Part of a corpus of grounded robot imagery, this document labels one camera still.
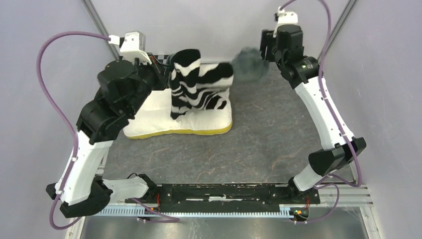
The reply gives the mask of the white pillow with yellow edge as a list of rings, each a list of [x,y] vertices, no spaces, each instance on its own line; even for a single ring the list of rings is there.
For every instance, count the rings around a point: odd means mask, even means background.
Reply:
[[[144,105],[123,129],[126,137],[144,139],[164,134],[215,135],[228,132],[232,127],[232,107],[229,89],[222,94],[228,99],[223,110],[190,111],[177,119],[170,117],[171,89],[154,91]]]

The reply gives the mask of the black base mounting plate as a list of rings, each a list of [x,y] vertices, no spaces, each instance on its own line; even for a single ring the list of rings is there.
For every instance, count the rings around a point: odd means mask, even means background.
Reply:
[[[319,204],[318,190],[294,193],[287,184],[161,184],[138,198],[161,213],[266,213],[280,205]]]

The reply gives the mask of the zebra striped pillowcase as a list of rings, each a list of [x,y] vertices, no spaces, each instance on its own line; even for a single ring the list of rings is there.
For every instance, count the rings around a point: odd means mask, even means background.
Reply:
[[[245,47],[230,62],[205,64],[198,49],[169,55],[168,86],[171,89],[170,117],[190,111],[223,110],[228,99],[222,94],[233,84],[258,82],[266,77],[269,61],[257,48]]]

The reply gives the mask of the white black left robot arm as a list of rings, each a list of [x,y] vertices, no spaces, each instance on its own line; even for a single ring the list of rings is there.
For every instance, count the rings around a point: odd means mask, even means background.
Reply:
[[[64,217],[92,216],[118,201],[135,198],[150,203],[156,198],[156,184],[144,174],[106,180],[100,173],[122,129],[152,91],[166,87],[161,63],[152,54],[147,57],[147,63],[139,57],[132,62],[112,61],[98,73],[99,90],[83,106],[76,123],[77,155],[70,157],[62,178],[46,187],[50,198],[61,201]]]

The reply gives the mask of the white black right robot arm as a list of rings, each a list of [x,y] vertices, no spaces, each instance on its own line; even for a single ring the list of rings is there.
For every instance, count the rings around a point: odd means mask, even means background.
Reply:
[[[304,54],[303,32],[298,25],[263,30],[259,50],[264,60],[277,65],[303,101],[320,137],[322,148],[311,153],[308,165],[288,182],[289,200],[300,203],[324,177],[350,164],[366,148],[366,141],[356,138],[339,115],[319,62]]]

